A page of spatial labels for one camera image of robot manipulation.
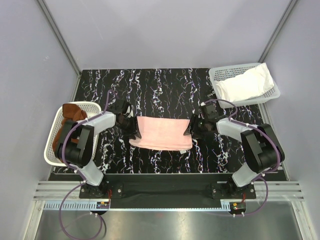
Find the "controller board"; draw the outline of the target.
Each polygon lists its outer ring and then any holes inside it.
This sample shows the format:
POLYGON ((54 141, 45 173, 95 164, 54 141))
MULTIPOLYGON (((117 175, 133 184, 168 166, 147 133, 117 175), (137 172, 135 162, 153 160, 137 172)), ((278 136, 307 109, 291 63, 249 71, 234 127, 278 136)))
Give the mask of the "controller board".
POLYGON ((245 212, 247 209, 246 203, 243 202, 233 202, 230 206, 230 210, 233 212, 245 212))
POLYGON ((109 209, 110 208, 110 202, 109 201, 98 201, 96 203, 97 209, 109 209))

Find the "empty white mesh basket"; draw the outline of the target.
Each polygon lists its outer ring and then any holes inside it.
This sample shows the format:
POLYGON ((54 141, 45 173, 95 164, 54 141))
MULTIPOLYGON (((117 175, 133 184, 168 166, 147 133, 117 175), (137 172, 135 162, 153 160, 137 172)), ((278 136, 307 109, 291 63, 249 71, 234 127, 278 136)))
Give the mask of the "empty white mesh basket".
MULTIPOLYGON (((219 69, 229 68, 229 67, 232 67, 232 66, 244 67, 244 68, 253 68, 253 67, 255 67, 255 66, 259 65, 259 64, 260 63, 248 63, 248 64, 239 64, 239 65, 230 65, 230 66, 211 68, 209 70, 209 77, 210 77, 210 81, 212 83, 212 87, 213 87, 214 92, 215 92, 216 88, 213 86, 213 80, 212 80, 212 75, 213 74, 211 72, 212 69, 213 70, 219 70, 219 69)), ((240 102, 229 102, 229 101, 223 99, 223 101, 220 102, 219 105, 220 105, 221 108, 226 109, 226 108, 231 108, 232 107, 231 103, 233 103, 237 107, 247 106, 247 105, 263 104, 263 103, 266 103, 269 100, 279 98, 280 95, 281 95, 281 92, 280 92, 277 84, 274 81, 274 88, 271 89, 270 91, 268 91, 266 94, 260 96, 260 97, 251 98, 251 99, 240 101, 240 102)))

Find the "brown towel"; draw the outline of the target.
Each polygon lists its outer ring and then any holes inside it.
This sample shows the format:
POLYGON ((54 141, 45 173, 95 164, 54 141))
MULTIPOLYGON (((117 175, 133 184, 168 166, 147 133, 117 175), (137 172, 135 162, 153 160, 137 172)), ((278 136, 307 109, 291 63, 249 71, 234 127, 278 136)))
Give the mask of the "brown towel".
POLYGON ((87 113, 84 110, 82 110, 78 105, 73 103, 64 103, 62 105, 62 116, 63 116, 63 120, 61 121, 61 127, 58 130, 52 143, 53 151, 57 149, 63 126, 67 120, 72 120, 74 122, 77 122, 77 121, 82 121, 88 117, 87 113))

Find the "right controller board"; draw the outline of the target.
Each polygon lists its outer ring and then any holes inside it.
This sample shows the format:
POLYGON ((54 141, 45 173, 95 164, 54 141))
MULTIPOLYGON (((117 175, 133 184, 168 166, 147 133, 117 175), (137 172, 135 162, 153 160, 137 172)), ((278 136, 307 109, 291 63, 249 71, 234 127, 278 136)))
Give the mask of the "right controller board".
POLYGON ((245 212, 247 209, 246 203, 243 202, 233 202, 230 206, 230 210, 233 212, 245 212))

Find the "left controller board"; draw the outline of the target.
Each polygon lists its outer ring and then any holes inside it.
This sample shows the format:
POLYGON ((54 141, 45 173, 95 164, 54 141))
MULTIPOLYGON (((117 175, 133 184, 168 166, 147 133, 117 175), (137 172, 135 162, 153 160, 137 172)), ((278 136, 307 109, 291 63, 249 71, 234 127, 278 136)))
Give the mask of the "left controller board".
POLYGON ((98 201, 96 203, 97 209, 109 209, 110 208, 110 202, 109 201, 98 201))

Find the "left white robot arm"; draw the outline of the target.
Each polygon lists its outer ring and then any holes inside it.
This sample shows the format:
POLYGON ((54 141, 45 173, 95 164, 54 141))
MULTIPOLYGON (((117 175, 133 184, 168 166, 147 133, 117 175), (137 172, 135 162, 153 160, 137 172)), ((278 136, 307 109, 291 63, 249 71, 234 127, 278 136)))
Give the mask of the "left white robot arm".
POLYGON ((125 100, 117 99, 106 111, 85 120, 67 120, 58 138, 54 155, 66 166, 74 169, 97 198, 108 193, 108 186, 102 182, 104 175, 92 160, 94 138, 101 132, 117 127, 129 139, 141 139, 138 119, 133 107, 125 100))

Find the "black marble pattern mat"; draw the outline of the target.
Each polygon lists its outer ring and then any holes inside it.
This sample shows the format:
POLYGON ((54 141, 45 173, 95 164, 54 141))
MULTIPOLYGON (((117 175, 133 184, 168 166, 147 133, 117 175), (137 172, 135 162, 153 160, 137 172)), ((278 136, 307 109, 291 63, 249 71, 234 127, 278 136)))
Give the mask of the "black marble pattern mat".
MULTIPOLYGON (((72 99, 103 107, 115 100, 108 90, 131 103, 135 115, 155 118, 188 119, 200 103, 216 97, 206 68, 89 69, 72 99)), ((231 173, 244 160, 241 144, 223 135, 195 139, 180 153, 131 146, 118 128, 100 134, 94 158, 105 174, 231 173)))

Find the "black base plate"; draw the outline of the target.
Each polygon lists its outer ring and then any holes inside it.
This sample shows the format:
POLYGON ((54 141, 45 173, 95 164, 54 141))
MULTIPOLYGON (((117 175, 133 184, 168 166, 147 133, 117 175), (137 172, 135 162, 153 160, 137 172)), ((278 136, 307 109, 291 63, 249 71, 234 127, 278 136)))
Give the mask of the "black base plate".
POLYGON ((230 173, 137 173, 106 174, 98 187, 88 184, 80 188, 81 199, 121 199, 129 194, 203 195, 214 200, 253 200, 253 185, 236 187, 230 173))

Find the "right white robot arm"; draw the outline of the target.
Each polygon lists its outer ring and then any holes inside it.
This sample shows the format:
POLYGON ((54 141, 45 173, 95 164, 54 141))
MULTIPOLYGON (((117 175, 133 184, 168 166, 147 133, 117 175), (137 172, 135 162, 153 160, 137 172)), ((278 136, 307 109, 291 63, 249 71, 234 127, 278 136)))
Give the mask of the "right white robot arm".
POLYGON ((226 184, 228 195, 239 198, 245 187, 266 173, 276 171, 285 160, 285 153, 269 124, 251 125, 220 115, 215 105, 208 101, 200 106, 201 114, 193 114, 184 132, 200 139, 209 133, 227 136, 241 142, 245 158, 244 164, 232 174, 226 184))

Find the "white towel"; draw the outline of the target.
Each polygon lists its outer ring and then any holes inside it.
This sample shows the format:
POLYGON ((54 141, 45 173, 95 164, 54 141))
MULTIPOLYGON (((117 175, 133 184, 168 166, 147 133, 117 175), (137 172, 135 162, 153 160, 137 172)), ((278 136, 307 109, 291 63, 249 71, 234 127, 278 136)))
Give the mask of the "white towel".
POLYGON ((265 62, 251 68, 230 66, 212 69, 211 73, 216 96, 232 103, 258 98, 275 86, 265 62))

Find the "pink towel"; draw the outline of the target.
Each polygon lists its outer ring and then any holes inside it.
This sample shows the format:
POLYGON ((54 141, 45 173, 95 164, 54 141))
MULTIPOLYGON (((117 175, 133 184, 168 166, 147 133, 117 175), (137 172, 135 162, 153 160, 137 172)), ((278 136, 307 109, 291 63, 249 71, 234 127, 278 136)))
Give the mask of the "pink towel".
POLYGON ((191 135, 184 134, 188 119, 139 116, 137 123, 141 137, 129 140, 134 147, 156 151, 187 151, 193 147, 191 135))

